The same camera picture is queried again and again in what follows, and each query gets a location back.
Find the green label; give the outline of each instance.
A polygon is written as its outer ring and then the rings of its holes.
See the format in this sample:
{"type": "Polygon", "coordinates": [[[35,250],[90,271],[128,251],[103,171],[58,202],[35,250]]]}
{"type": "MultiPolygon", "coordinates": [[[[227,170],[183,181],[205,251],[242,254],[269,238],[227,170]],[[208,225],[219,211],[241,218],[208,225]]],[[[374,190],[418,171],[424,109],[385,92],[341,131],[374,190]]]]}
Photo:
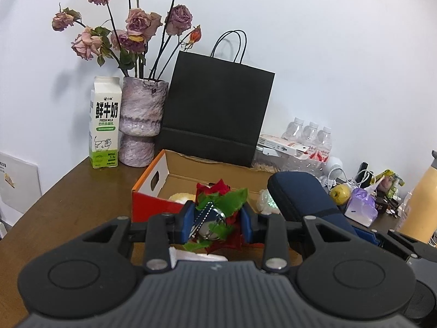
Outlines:
{"type": "Polygon", "coordinates": [[[117,150],[104,150],[90,152],[90,160],[94,169],[99,167],[117,166],[119,164],[119,152],[117,150]]]}
{"type": "Polygon", "coordinates": [[[98,132],[115,131],[115,127],[97,127],[98,132]]]}

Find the vase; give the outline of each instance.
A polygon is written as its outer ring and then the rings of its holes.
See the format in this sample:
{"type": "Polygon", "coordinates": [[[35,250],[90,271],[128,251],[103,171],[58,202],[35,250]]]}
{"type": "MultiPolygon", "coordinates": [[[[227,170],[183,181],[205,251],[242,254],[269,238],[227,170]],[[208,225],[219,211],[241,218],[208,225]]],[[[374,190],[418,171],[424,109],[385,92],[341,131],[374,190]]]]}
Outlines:
{"type": "Polygon", "coordinates": [[[148,166],[154,157],[153,137],[161,131],[168,83],[125,77],[120,108],[123,133],[119,160],[128,166],[148,166]]]}
{"type": "Polygon", "coordinates": [[[120,109],[120,131],[129,136],[154,137],[161,130],[166,81],[125,77],[120,109]]]}
{"type": "Polygon", "coordinates": [[[145,167],[154,158],[155,144],[151,137],[135,137],[122,135],[119,160],[128,166],[145,167]]]}

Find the black rope handle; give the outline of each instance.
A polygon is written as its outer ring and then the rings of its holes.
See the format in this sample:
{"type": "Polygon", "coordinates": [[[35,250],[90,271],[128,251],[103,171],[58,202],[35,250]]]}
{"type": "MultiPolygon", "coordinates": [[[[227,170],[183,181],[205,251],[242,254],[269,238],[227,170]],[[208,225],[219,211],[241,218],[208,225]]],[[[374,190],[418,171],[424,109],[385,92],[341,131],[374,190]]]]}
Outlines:
{"type": "Polygon", "coordinates": [[[212,52],[211,52],[211,55],[210,55],[210,56],[211,56],[212,58],[214,57],[215,50],[217,49],[218,45],[220,44],[220,42],[221,42],[222,40],[224,40],[224,39],[225,39],[227,36],[229,36],[230,34],[232,34],[232,33],[236,33],[236,34],[238,35],[239,40],[240,40],[240,45],[239,45],[239,47],[238,47],[238,52],[237,52],[237,54],[235,55],[235,58],[234,58],[234,62],[237,61],[238,54],[239,54],[240,51],[241,51],[241,36],[240,36],[240,33],[239,33],[239,32],[241,32],[241,33],[244,34],[244,39],[245,39],[245,41],[244,41],[243,53],[241,54],[241,58],[240,58],[240,64],[241,64],[241,63],[243,62],[243,57],[244,57],[244,54],[245,54],[245,52],[246,52],[246,48],[247,48],[247,34],[246,34],[243,30],[230,30],[230,31],[227,31],[227,32],[223,33],[223,34],[220,36],[220,38],[217,40],[217,42],[215,43],[215,46],[214,46],[214,48],[212,49],[212,52]]]}

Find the fresh milk carton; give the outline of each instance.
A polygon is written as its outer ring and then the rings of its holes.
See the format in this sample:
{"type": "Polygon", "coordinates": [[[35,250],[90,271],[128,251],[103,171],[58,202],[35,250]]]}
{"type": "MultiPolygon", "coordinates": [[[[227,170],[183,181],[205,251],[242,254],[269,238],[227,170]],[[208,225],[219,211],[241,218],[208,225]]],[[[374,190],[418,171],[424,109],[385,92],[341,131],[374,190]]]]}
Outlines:
{"type": "Polygon", "coordinates": [[[120,78],[96,76],[90,103],[90,160],[93,168],[118,165],[120,78]]]}

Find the yellow thermos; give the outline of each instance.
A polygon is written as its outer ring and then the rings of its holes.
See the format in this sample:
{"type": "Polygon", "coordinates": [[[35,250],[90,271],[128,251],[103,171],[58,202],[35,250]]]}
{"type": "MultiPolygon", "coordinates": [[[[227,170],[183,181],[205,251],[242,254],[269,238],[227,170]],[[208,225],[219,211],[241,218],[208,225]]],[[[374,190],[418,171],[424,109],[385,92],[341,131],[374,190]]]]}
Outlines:
{"type": "Polygon", "coordinates": [[[414,188],[407,206],[409,212],[399,232],[428,243],[437,229],[437,152],[434,161],[414,188]]]}

